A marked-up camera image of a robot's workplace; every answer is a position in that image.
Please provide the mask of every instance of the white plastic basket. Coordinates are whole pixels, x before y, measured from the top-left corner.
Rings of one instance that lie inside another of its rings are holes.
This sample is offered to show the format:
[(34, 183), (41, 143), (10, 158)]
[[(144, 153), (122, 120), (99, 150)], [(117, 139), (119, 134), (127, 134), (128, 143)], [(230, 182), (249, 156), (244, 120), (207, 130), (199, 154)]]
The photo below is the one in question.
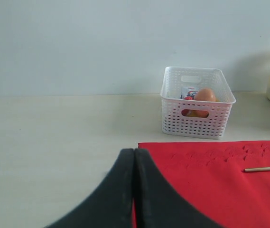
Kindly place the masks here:
[[(181, 100), (184, 86), (211, 88), (219, 102)], [(232, 105), (236, 102), (222, 71), (212, 68), (166, 67), (161, 97), (164, 133), (207, 139), (223, 137)], [(184, 109), (208, 111), (209, 116), (183, 116)]]

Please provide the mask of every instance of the white tabletop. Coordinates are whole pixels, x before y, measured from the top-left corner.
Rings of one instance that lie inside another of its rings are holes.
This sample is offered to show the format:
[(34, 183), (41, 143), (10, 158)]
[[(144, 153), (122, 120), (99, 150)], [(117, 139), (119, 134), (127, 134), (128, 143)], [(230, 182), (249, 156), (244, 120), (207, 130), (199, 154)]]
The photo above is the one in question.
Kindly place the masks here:
[[(235, 93), (222, 141), (270, 140), (270, 101)], [(120, 149), (163, 134), (159, 95), (0, 98), (0, 227), (38, 228), (90, 194)]]

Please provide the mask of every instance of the white stick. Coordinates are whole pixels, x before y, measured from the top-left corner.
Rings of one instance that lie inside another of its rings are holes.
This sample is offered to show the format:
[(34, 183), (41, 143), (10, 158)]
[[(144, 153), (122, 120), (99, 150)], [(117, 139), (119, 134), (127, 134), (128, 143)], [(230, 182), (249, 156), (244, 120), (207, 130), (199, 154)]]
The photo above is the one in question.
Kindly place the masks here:
[(263, 167), (263, 168), (250, 168), (244, 169), (245, 172), (262, 172), (262, 171), (270, 171), (270, 167)]

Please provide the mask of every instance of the red cloth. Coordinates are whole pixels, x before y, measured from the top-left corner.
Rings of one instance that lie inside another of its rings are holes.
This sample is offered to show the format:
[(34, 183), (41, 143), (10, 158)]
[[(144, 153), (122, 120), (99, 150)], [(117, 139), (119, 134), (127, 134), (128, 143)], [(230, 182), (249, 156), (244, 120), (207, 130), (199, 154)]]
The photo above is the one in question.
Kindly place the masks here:
[(270, 141), (139, 143), (189, 203), (228, 228), (270, 228)]

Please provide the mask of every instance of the brown egg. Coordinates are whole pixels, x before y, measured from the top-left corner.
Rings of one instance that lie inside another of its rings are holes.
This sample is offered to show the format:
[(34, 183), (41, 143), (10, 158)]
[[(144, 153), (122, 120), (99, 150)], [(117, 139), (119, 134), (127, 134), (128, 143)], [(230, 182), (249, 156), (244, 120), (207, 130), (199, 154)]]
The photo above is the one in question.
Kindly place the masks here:
[[(213, 90), (209, 89), (209, 88), (205, 88), (200, 90), (194, 97), (195, 101), (211, 101), (211, 102), (215, 102), (216, 101), (216, 97), (215, 94), (213, 92)], [(202, 118), (206, 118), (209, 115), (208, 111), (200, 111), (200, 110), (195, 110), (195, 113), (197, 116), (202, 117)]]

